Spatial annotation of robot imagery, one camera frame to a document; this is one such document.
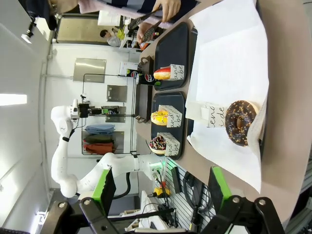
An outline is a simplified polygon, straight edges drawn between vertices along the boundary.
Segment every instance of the beige tabletop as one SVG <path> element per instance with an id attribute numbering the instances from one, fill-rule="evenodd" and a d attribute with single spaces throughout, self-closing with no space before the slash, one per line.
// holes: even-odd
<path id="1" fill-rule="evenodd" d="M 218 0 L 204 0 L 179 22 L 189 28 L 189 16 Z M 265 147 L 262 158 L 262 189 L 259 195 L 250 185 L 224 171 L 231 188 L 242 190 L 251 201 L 269 197 L 282 222 L 293 212 L 304 179 L 312 142 L 312 47 L 304 8 L 298 0 L 260 0 L 262 19 L 269 46 L 269 94 Z M 141 54 L 155 55 L 158 38 Z M 182 88 L 187 96 L 190 74 Z M 137 133 L 151 139 L 151 124 L 136 124 Z M 186 141 L 177 163 L 208 183 L 212 162 L 198 154 Z"/>

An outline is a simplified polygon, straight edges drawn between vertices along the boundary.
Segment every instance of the black tongs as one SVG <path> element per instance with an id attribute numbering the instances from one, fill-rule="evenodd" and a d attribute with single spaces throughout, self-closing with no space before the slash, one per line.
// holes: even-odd
<path id="1" fill-rule="evenodd" d="M 153 14 L 155 14 L 157 11 L 162 10 L 162 7 L 158 8 L 155 11 L 152 11 L 144 16 L 141 16 L 139 18 L 136 19 L 132 19 L 131 22 L 128 24 L 128 30 L 133 30 L 135 29 L 140 23 L 142 23 L 143 21 L 145 21 L 147 18 L 149 18 L 150 16 L 152 16 Z M 149 40 L 149 38 L 154 34 L 155 30 L 157 29 L 157 27 L 161 24 L 161 20 L 158 21 L 156 24 L 154 24 L 152 27 L 150 27 L 144 34 L 143 38 L 142 38 L 142 42 L 147 42 Z"/>

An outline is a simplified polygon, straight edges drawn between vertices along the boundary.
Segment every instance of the black hair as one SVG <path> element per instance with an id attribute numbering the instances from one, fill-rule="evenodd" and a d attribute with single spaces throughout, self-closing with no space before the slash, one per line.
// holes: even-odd
<path id="1" fill-rule="evenodd" d="M 101 38 L 105 37 L 106 33 L 108 33 L 108 31 L 106 29 L 102 30 L 99 35 L 101 36 Z"/>

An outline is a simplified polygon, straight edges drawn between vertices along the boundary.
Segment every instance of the hand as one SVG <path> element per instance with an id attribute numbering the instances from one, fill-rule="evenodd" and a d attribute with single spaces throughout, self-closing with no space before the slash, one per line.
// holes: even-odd
<path id="1" fill-rule="evenodd" d="M 179 12 L 181 0 L 156 0 L 153 11 L 160 5 L 162 5 L 162 21 L 167 22 Z"/>
<path id="2" fill-rule="evenodd" d="M 138 27 L 138 31 L 137 31 L 137 34 L 136 34 L 136 40 L 138 41 L 139 44 L 142 43 L 142 39 L 143 39 L 143 36 L 144 34 L 146 33 L 146 31 L 151 27 L 152 25 L 149 24 L 149 23 L 141 23 Z"/>

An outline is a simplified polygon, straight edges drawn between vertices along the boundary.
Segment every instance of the screw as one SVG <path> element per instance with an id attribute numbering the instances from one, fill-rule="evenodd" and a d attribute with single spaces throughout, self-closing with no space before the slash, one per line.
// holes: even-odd
<path id="1" fill-rule="evenodd" d="M 84 204 L 87 206 L 87 205 L 89 205 L 90 204 L 90 200 L 85 200 L 84 201 Z"/>
<path id="2" fill-rule="evenodd" d="M 265 200 L 261 199 L 261 200 L 259 201 L 259 204 L 262 205 L 262 206 L 264 206 L 264 205 L 265 205 Z"/>
<path id="3" fill-rule="evenodd" d="M 60 208 L 64 208 L 64 206 L 65 206 L 65 203 L 60 203 L 60 204 L 58 205 L 58 207 L 60 207 Z"/>
<path id="4" fill-rule="evenodd" d="M 238 198 L 238 197 L 234 197 L 234 198 L 233 198 L 233 202 L 234 202 L 234 203 L 239 203 L 239 198 Z"/>

